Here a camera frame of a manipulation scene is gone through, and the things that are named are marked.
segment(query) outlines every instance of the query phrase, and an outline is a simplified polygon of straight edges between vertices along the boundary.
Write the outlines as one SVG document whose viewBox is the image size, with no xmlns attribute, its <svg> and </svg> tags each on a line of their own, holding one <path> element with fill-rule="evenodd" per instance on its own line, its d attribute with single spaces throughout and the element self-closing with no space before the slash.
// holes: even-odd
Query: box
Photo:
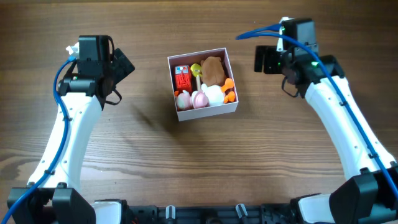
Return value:
<svg viewBox="0 0 398 224">
<path fill-rule="evenodd" d="M 174 91 L 176 91 L 175 77 L 174 77 L 175 67 L 179 66 L 179 65 L 191 66 L 194 63 L 200 64 L 200 62 L 202 60 L 206 60 L 206 58 L 208 58 L 210 56 L 220 57 L 221 63 L 223 64 L 223 68 L 225 71 L 225 75 L 228 78 L 231 78 L 232 80 L 234 80 L 234 77 L 232 74 L 232 69 L 231 69 L 231 64 L 229 63 L 229 58 L 228 58 L 226 48 L 205 50 L 202 52 L 195 52 L 195 53 L 171 56 L 171 57 L 167 58 L 167 60 L 169 61 L 170 77 L 171 77 L 172 86 L 173 86 L 173 92 L 171 93 L 172 94 L 171 96 L 174 97 Z M 177 112 L 178 120 L 185 121 L 188 119 L 203 118 L 203 117 L 213 116 L 213 115 L 217 115 L 217 114 L 235 112 L 236 107 L 238 106 L 238 103 L 239 103 L 238 92 L 236 91 L 236 83 L 234 86 L 234 92 L 236 95 L 235 102 L 227 103 L 227 104 L 219 105 L 219 106 L 209 106 L 209 107 L 205 107 L 205 108 L 192 109 L 192 110 L 186 110 L 186 111 L 178 111 L 177 104 L 176 104 L 175 97 L 174 97 L 174 106 L 175 106 L 175 110 Z"/>
</svg>

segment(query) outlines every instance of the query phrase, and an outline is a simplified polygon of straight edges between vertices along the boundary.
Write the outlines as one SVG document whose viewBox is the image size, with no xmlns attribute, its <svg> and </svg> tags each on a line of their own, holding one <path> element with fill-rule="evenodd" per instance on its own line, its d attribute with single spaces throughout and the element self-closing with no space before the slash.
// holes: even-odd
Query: brown stuffed toy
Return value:
<svg viewBox="0 0 398 224">
<path fill-rule="evenodd" d="M 221 58 L 208 57 L 200 62 L 201 65 L 201 81 L 207 86 L 224 85 L 226 80 L 225 72 L 221 64 Z"/>
</svg>

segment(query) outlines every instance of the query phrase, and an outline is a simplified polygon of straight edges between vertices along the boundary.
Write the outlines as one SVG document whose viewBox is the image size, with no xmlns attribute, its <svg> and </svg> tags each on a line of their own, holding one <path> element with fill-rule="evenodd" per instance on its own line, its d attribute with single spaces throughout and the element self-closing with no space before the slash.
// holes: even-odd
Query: red toy car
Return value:
<svg viewBox="0 0 398 224">
<path fill-rule="evenodd" d="M 175 85 L 179 93 L 186 90 L 192 93 L 191 70 L 188 65 L 180 65 L 175 67 Z"/>
</svg>

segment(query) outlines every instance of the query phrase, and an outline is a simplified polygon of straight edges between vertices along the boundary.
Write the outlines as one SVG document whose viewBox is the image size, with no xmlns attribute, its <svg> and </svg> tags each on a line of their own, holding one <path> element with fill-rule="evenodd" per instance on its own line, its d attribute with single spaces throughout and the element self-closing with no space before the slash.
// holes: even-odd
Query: wood grain surface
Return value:
<svg viewBox="0 0 398 224">
<path fill-rule="evenodd" d="M 52 130 L 53 77 L 65 47 L 108 34 L 136 66 L 118 85 L 88 143 L 81 193 L 130 205 L 255 205 L 330 193 L 345 180 L 337 152 L 307 102 L 281 75 L 254 73 L 256 45 L 235 40 L 282 16 L 315 20 L 320 54 L 344 68 L 379 140 L 398 156 L 396 1 L 149 1 L 0 5 L 0 216 L 25 186 Z M 235 113 L 179 123 L 167 57 L 226 47 Z"/>
</svg>

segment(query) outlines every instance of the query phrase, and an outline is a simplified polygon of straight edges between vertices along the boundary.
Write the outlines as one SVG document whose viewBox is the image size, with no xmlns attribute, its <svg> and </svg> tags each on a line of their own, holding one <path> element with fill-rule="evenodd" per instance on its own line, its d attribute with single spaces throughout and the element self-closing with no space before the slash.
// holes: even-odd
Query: open box filled with toys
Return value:
<svg viewBox="0 0 398 224">
<path fill-rule="evenodd" d="M 235 112 L 238 93 L 226 48 L 167 59 L 179 121 Z"/>
</svg>

